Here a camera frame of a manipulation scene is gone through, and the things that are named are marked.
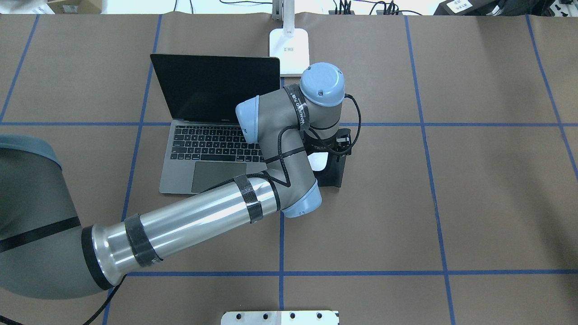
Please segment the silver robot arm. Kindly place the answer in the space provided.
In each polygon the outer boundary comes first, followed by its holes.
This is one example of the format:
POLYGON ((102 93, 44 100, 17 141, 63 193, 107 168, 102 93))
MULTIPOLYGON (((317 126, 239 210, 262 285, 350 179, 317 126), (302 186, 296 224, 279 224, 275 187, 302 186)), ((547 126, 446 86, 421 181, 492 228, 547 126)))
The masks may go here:
POLYGON ((67 300, 117 288, 128 273, 264 216, 308 214, 322 204, 305 141, 331 151, 345 76, 328 62, 298 84, 237 105, 244 137, 266 170, 239 175, 193 197, 111 226, 81 226, 52 147, 1 135, 1 287, 25 297, 67 300))

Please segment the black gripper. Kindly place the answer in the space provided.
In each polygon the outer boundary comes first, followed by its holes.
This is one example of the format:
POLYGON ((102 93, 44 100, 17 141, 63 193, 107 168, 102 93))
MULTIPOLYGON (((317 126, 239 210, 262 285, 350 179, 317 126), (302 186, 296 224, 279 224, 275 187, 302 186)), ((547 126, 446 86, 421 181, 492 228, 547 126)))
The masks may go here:
POLYGON ((307 154, 312 153, 337 153, 337 156, 349 156, 352 154, 353 138, 351 129, 339 128, 337 133, 332 137, 324 140, 305 135, 304 148, 307 154))

